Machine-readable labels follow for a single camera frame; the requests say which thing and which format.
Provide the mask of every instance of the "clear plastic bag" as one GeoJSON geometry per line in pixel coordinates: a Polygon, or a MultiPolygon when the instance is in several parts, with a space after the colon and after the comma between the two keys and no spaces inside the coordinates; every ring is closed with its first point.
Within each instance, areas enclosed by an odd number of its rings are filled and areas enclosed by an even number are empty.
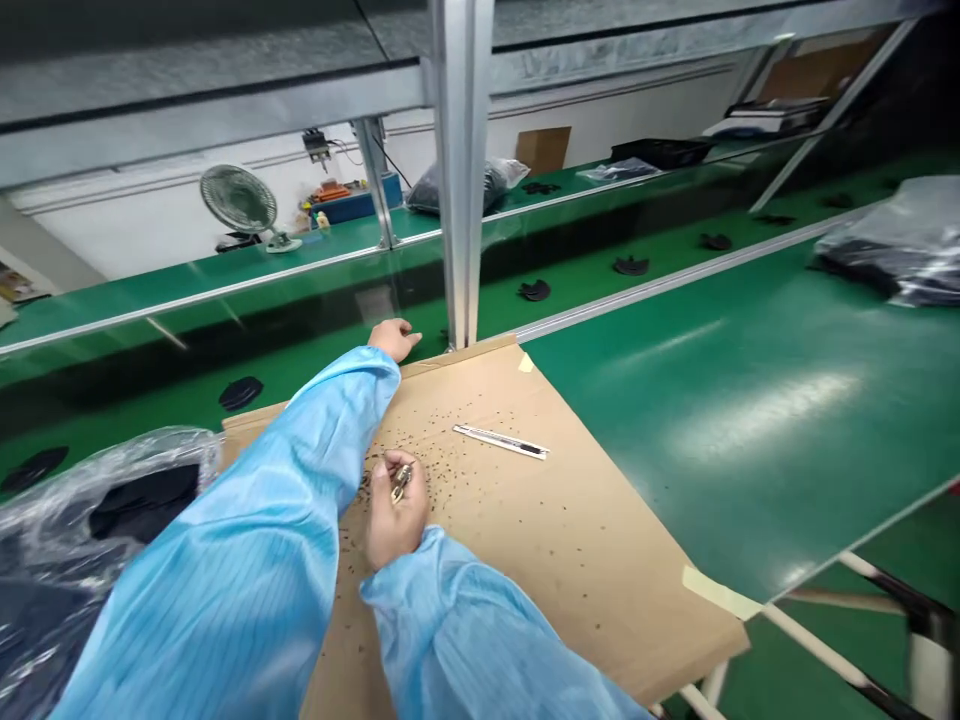
{"type": "MultiPolygon", "coordinates": [[[[483,169],[483,211],[513,190],[530,172],[519,160],[492,158],[483,169]]],[[[440,172],[431,165],[407,195],[407,207],[433,215],[440,214],[440,172]]]]}
{"type": "Polygon", "coordinates": [[[196,465],[213,482],[220,436],[168,427],[103,450],[0,506],[0,717],[45,717],[60,699],[110,589],[141,549],[95,540],[89,517],[115,487],[196,465]]]}
{"type": "Polygon", "coordinates": [[[905,180],[814,252],[821,269],[870,284],[897,305],[960,306],[960,176],[905,180]]]}
{"type": "Polygon", "coordinates": [[[631,178],[657,175],[660,170],[640,158],[627,158],[611,165],[597,165],[590,170],[581,170],[579,177],[596,183],[613,182],[614,180],[629,180],[631,178]]]}

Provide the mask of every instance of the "masking tape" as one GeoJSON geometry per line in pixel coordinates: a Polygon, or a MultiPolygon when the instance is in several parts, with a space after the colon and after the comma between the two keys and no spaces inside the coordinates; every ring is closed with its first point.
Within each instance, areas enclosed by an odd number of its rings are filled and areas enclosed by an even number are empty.
{"type": "Polygon", "coordinates": [[[689,565],[683,568],[683,585],[714,605],[719,605],[741,620],[749,620],[763,610],[763,605],[714,582],[699,570],[689,565]]]}

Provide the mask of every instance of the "person's left hand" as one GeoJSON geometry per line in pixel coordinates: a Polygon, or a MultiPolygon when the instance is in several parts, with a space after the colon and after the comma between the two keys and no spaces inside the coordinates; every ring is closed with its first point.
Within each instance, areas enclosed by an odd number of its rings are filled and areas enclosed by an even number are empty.
{"type": "Polygon", "coordinates": [[[384,320],[370,332],[367,345],[380,348],[399,365],[423,337],[423,333],[412,330],[413,326],[403,318],[384,320]]]}
{"type": "Polygon", "coordinates": [[[377,571],[420,547],[427,524],[427,474],[414,455],[403,450],[387,450],[373,468],[370,485],[366,554],[377,571]],[[394,505],[390,496],[391,479],[402,465],[409,465],[412,474],[403,489],[403,497],[394,505]]]}

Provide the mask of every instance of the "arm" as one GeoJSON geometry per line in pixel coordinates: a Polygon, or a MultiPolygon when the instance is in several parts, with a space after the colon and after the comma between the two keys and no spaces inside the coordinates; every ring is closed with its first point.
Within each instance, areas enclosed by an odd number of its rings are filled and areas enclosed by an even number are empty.
{"type": "Polygon", "coordinates": [[[333,604],[338,516],[419,340],[388,322],[405,351],[378,326],[371,345],[389,355],[357,348],[313,378],[127,567],[52,717],[297,716],[333,604]]]}
{"type": "Polygon", "coordinates": [[[388,473],[381,471],[378,479],[374,471],[367,554],[380,569],[361,586],[376,617],[381,659],[400,720],[652,720],[567,648],[515,583],[439,527],[423,530],[422,469],[419,483],[417,475],[400,506],[390,508],[388,473]],[[391,514],[396,517],[384,519],[391,514]]]}

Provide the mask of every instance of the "black crate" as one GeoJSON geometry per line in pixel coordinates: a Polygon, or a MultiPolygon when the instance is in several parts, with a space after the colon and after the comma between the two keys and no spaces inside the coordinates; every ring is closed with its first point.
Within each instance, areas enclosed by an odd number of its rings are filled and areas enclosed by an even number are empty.
{"type": "Polygon", "coordinates": [[[640,158],[659,170],[676,170],[701,162],[710,152],[713,143],[709,140],[660,140],[644,138],[614,145],[610,148],[611,162],[640,158]]]}

